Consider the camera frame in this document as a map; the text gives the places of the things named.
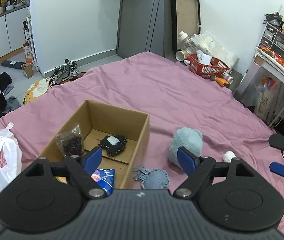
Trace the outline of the small open cardboard box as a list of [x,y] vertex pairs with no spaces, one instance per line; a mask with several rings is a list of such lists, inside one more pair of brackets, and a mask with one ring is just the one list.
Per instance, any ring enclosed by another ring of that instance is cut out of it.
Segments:
[[21,65],[21,70],[23,71],[24,76],[28,79],[34,76],[33,65],[31,63]]

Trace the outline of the yellow white bag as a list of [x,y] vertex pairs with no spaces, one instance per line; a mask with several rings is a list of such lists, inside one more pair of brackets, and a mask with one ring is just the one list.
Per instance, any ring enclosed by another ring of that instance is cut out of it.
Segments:
[[39,98],[49,90],[50,86],[46,79],[37,80],[26,91],[23,104],[27,104]]

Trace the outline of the white plastic bag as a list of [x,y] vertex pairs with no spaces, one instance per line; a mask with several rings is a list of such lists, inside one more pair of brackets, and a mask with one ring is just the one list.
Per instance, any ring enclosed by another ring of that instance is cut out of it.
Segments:
[[226,50],[208,31],[197,35],[197,42],[204,53],[220,59],[231,69],[239,59],[236,54]]

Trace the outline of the small drawer organizer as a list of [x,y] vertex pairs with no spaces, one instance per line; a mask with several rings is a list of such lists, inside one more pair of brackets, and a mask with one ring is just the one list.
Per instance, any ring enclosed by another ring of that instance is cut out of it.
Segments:
[[284,59],[284,34],[275,26],[266,23],[258,48],[262,46],[274,51]]

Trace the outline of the brown cardboard box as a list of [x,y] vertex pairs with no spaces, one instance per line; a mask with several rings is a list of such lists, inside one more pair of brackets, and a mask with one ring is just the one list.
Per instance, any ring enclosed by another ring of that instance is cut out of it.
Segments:
[[150,128],[149,115],[93,100],[85,101],[58,131],[69,132],[79,124],[83,146],[91,150],[107,135],[122,135],[126,148],[117,156],[102,151],[99,168],[115,170],[115,188],[132,189],[133,169],[140,166],[147,150]]

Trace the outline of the pair of sneakers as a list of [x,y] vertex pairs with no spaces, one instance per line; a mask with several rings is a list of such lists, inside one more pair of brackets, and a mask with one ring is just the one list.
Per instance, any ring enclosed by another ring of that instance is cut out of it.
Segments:
[[64,64],[54,69],[53,74],[48,79],[48,85],[53,87],[59,85],[62,81],[74,81],[80,77],[81,74],[77,63],[73,60],[65,59]]

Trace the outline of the plush hamburger toy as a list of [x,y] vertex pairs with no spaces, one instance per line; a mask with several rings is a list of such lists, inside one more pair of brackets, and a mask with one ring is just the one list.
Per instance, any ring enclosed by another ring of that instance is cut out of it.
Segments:
[[66,177],[54,177],[54,179],[60,183],[64,183],[64,184],[68,183]]

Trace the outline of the fluffy blue plush toy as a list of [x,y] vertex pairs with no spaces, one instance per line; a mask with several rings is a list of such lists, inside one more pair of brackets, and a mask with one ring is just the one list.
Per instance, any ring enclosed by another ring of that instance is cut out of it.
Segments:
[[193,155],[199,157],[203,147],[202,133],[193,128],[182,127],[174,133],[173,140],[168,148],[168,159],[175,166],[181,168],[178,163],[178,148],[185,147]]

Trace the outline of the blue tissue pack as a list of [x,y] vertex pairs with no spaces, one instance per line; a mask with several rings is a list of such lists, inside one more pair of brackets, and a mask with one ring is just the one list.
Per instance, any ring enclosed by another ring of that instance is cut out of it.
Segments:
[[91,178],[106,192],[109,196],[114,189],[115,170],[98,168],[91,175]]

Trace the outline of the black fabric pouch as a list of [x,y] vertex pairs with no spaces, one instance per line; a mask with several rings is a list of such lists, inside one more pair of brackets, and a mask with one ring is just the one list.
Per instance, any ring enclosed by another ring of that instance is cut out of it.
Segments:
[[100,142],[99,146],[106,150],[111,157],[122,153],[127,144],[127,139],[122,135],[106,135]]

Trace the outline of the grey desk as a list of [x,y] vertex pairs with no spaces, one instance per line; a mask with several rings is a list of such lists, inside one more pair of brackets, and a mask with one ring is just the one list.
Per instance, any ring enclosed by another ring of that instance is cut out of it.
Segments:
[[235,91],[235,98],[248,103],[251,92],[256,92],[253,99],[254,113],[268,124],[276,127],[284,117],[284,68],[256,48],[254,59]]

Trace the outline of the blue denim fabric piece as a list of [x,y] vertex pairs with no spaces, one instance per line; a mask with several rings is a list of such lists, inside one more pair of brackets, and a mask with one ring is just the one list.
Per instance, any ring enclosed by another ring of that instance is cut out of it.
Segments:
[[143,190],[162,190],[170,187],[167,172],[160,168],[148,169],[140,166],[133,171],[135,181],[140,182]]

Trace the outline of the orange bottle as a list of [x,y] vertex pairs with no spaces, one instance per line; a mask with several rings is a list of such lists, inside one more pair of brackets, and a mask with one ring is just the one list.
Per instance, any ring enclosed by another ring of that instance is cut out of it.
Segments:
[[230,86],[230,83],[226,81],[225,79],[221,77],[215,78],[216,83],[218,83],[221,87],[226,87],[228,88]]

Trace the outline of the pink bed sheet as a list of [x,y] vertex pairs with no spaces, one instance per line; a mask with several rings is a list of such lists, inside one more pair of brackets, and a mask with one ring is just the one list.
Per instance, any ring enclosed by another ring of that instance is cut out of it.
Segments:
[[[171,189],[182,182],[184,175],[169,164],[167,150],[175,131],[189,127],[202,133],[203,154],[220,161],[225,152],[232,151],[284,198],[284,178],[269,170],[274,161],[284,164],[284,154],[269,146],[273,130],[235,100],[231,90],[150,52],[92,68],[83,77],[55,86],[0,118],[0,129],[13,123],[24,167],[38,157],[86,100],[149,115],[144,165],[166,170]],[[284,234],[284,216],[278,228]]]

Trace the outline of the framed cork board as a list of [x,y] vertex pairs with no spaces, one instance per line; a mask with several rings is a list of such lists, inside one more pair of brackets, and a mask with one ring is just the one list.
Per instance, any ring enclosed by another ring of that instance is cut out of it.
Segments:
[[170,0],[172,18],[172,49],[179,50],[181,31],[188,35],[200,34],[200,0]]

